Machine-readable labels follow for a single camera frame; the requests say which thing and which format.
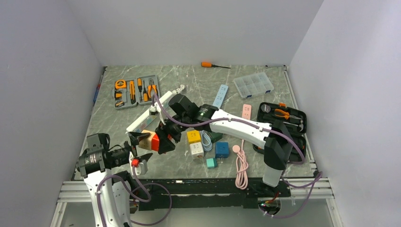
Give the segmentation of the beige cube socket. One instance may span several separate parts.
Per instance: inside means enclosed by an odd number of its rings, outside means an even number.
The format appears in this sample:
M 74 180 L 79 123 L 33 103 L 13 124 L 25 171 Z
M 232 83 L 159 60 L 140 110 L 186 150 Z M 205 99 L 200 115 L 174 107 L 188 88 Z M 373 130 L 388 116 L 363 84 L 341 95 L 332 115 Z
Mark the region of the beige cube socket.
M 148 133 L 149 135 L 139 142 L 138 147 L 146 150 L 152 150 L 152 140 L 156 133 L 148 130 L 143 130 L 142 133 Z

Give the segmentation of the red cube socket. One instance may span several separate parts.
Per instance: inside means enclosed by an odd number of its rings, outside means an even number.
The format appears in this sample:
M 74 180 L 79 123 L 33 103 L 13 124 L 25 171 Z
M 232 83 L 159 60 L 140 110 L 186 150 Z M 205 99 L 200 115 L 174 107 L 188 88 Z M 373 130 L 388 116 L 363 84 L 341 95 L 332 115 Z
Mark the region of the red cube socket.
M 159 144 L 160 144 L 160 140 L 157 134 L 154 134 L 151 138 L 151 149 L 153 151 L 158 152 L 159 151 Z

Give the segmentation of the yellow cube socket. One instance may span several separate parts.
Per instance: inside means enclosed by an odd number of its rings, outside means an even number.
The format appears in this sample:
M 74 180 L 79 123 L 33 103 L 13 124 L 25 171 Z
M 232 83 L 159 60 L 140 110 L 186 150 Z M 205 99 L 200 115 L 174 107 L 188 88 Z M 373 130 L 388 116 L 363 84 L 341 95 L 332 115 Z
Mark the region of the yellow cube socket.
M 201 135 L 197 130 L 187 131 L 186 135 L 189 144 L 201 142 Z

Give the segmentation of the white cube socket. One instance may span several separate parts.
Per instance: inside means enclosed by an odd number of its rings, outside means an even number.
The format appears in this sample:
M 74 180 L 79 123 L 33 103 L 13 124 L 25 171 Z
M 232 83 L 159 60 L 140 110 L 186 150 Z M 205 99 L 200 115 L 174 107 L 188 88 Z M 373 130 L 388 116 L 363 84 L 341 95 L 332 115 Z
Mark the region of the white cube socket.
M 204 157 L 204 150 L 201 142 L 191 143 L 189 149 L 193 159 Z

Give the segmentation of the white power strip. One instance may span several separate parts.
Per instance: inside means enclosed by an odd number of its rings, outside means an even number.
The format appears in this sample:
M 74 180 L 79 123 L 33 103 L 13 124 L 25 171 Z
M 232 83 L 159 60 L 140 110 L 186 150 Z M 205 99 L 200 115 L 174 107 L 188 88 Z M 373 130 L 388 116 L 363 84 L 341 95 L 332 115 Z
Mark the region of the white power strip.
M 169 100 L 174 96 L 174 93 L 172 91 L 166 92 L 164 95 L 162 95 L 159 99 L 161 105 L 163 108 L 168 107 L 168 102 Z M 126 134 L 128 132 L 142 132 L 148 125 L 150 125 L 156 118 L 160 119 L 161 116 L 163 116 L 162 111 L 158 115 L 150 115 L 148 112 L 148 109 L 142 113 L 132 124 L 130 124 L 126 128 Z

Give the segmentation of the teal plug adapter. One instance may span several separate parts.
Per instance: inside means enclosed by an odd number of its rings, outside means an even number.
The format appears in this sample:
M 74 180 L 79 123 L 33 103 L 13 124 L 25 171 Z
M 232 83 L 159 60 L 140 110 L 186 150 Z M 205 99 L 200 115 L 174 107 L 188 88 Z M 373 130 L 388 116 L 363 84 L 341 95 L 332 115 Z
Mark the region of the teal plug adapter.
M 217 159 L 216 158 L 207 158 L 206 165 L 207 165 L 208 169 L 216 168 L 218 166 Z

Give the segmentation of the grey tool tray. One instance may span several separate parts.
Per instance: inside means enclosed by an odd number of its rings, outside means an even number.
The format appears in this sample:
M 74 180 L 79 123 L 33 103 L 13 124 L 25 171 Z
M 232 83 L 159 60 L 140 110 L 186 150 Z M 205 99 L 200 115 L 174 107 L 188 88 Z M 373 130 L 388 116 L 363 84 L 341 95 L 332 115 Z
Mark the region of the grey tool tray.
M 149 75 L 116 80 L 111 95 L 117 110 L 150 104 L 153 95 L 160 96 L 158 78 L 156 75 Z

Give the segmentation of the blue cube socket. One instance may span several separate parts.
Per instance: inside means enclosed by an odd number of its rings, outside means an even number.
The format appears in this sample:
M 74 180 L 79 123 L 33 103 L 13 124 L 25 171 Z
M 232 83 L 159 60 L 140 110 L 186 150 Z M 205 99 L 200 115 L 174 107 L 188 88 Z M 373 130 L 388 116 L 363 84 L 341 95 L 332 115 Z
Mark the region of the blue cube socket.
M 225 159 L 229 156 L 228 142 L 218 141 L 215 143 L 215 158 Z

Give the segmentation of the light blue power strip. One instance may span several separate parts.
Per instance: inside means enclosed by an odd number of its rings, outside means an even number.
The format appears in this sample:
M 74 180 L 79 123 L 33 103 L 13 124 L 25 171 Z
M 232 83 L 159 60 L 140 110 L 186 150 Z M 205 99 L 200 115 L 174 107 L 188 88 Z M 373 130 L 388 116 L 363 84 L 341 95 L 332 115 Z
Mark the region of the light blue power strip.
M 213 102 L 212 105 L 217 107 L 217 108 L 221 108 L 221 106 L 222 106 L 222 104 L 224 102 L 224 98 L 225 98 L 225 96 L 227 94 L 227 91 L 228 91 L 228 86 L 227 85 L 223 85 L 223 84 L 220 85 L 219 90 L 218 90 L 218 92 L 216 94 L 216 97 L 215 97 L 214 102 Z

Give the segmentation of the clear plastic organizer box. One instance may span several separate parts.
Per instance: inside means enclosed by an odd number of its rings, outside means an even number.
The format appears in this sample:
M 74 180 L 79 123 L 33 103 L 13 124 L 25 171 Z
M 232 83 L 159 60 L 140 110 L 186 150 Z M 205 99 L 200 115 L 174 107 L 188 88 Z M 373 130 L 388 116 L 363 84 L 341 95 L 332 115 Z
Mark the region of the clear plastic organizer box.
M 235 78 L 234 84 L 239 96 L 243 99 L 268 94 L 274 90 L 274 86 L 265 72 Z

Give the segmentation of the black plastic tool case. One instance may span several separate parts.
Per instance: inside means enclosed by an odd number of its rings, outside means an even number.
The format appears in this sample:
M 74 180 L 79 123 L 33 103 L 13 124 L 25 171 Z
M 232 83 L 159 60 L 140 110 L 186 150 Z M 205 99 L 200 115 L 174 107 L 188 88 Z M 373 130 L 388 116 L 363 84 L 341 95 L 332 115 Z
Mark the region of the black plastic tool case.
M 280 122 L 287 122 L 284 119 L 278 119 L 274 117 L 274 109 L 281 109 L 284 111 L 289 112 L 291 115 L 300 117 L 304 120 L 303 124 L 307 127 L 307 115 L 305 112 L 288 107 L 285 103 L 268 103 L 268 102 L 262 102 L 259 105 L 258 112 L 257 112 L 257 122 L 262 122 L 262 123 L 270 123 L 273 124 L 274 122 L 280 121 Z M 301 150 L 302 154 L 305 156 L 306 152 L 306 139 L 304 137 L 304 134 L 306 133 L 298 133 L 295 131 L 291 131 L 288 127 L 286 127 L 289 134 L 293 138 L 293 141 L 296 143 L 296 145 L 299 147 Z

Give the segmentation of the dark green cube socket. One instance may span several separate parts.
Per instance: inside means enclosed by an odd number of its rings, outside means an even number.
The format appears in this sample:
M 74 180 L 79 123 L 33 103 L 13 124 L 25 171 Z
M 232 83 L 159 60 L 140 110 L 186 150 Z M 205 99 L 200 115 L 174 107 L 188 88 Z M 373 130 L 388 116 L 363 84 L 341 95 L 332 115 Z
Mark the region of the dark green cube socket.
M 223 138 L 222 133 L 216 133 L 216 132 L 209 132 L 209 137 L 212 143 L 216 143 L 217 141 L 221 140 Z

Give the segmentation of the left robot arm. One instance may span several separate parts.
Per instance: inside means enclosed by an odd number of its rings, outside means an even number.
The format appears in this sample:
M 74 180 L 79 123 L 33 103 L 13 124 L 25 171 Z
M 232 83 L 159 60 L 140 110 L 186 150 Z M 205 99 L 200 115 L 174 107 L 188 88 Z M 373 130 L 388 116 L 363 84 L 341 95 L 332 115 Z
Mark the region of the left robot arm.
M 136 146 L 149 132 L 130 132 L 130 141 L 114 149 L 107 133 L 87 136 L 88 148 L 78 158 L 76 169 L 84 179 L 97 227 L 130 227 L 130 198 L 137 200 L 138 175 L 148 171 L 152 154 L 138 156 Z

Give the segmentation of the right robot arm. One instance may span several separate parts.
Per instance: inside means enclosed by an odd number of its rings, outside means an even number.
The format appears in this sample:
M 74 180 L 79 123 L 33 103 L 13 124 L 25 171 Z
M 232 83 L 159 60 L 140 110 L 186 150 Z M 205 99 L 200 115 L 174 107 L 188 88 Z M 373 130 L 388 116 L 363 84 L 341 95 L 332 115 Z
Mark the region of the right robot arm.
M 182 94 L 173 95 L 168 103 L 175 112 L 174 116 L 167 113 L 157 96 L 152 97 L 152 105 L 159 113 L 165 115 L 157 128 L 161 140 L 171 136 L 178 141 L 184 130 L 194 128 L 199 131 L 227 134 L 262 148 L 266 170 L 260 186 L 261 192 L 266 196 L 272 196 L 279 190 L 279 182 L 290 163 L 292 149 L 296 149 L 301 157 L 296 164 L 300 165 L 305 161 L 305 156 L 283 122 L 254 122 L 212 105 L 197 106 Z

